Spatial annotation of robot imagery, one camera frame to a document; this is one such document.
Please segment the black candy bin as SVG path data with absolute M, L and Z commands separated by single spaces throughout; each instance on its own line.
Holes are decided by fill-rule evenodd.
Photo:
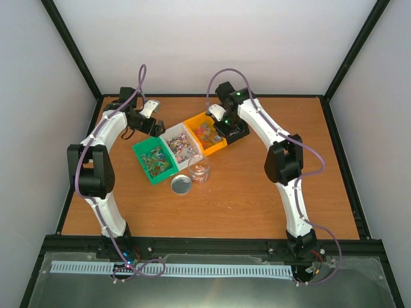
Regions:
M 240 119 L 236 113 L 224 115 L 220 121 L 218 121 L 213 114 L 210 114 L 210 117 L 214 121 L 213 127 L 217 134 L 224 138 L 228 145 L 240 140 L 250 133 L 248 124 Z

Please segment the green candy bin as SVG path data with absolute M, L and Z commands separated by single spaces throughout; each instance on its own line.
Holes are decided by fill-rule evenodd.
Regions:
M 178 173 L 177 165 L 160 137 L 150 137 L 132 146 L 142 169 L 152 185 Z

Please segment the white candy bin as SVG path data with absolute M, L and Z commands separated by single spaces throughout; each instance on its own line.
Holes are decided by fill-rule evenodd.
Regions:
M 200 145 L 184 123 L 176 124 L 160 135 L 160 139 L 171 153 L 179 171 L 188 167 L 189 160 L 202 153 Z

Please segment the yellow candy bin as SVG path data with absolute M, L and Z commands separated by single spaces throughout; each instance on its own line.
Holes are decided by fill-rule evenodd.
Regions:
M 197 141 L 200 146 L 201 153 L 204 156 L 208 157 L 213 153 L 227 147 L 227 142 L 225 139 L 218 144 L 213 144 L 211 142 L 211 137 L 217 135 L 217 132 L 213 127 L 214 121 L 206 114 L 206 112 L 202 112 L 183 121 L 183 124 Z

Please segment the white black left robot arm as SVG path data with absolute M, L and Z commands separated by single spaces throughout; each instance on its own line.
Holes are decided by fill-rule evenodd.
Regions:
M 138 90 L 123 87 L 120 97 L 106 105 L 92 132 L 81 143 L 67 148 L 71 187 L 91 206 L 102 236 L 113 239 L 110 249 L 122 259 L 132 254 L 134 243 L 113 195 L 115 174 L 110 150 L 121 132 L 127 129 L 150 137 L 158 137 L 165 132 L 164 123 L 152 117 L 160 103 L 144 98 L 143 106 L 137 108 L 137 96 L 140 94 Z

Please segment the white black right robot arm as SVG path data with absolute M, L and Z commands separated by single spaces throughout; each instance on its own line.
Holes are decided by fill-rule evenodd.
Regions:
M 267 148 L 264 170 L 283 203 L 288 253 L 295 260 L 302 259 L 316 245 L 317 236 L 308 223 L 302 194 L 301 137 L 282 129 L 248 89 L 235 90 L 227 81 L 215 92 L 220 102 L 209 107 L 209 116 L 218 135 L 232 144 L 254 130 Z

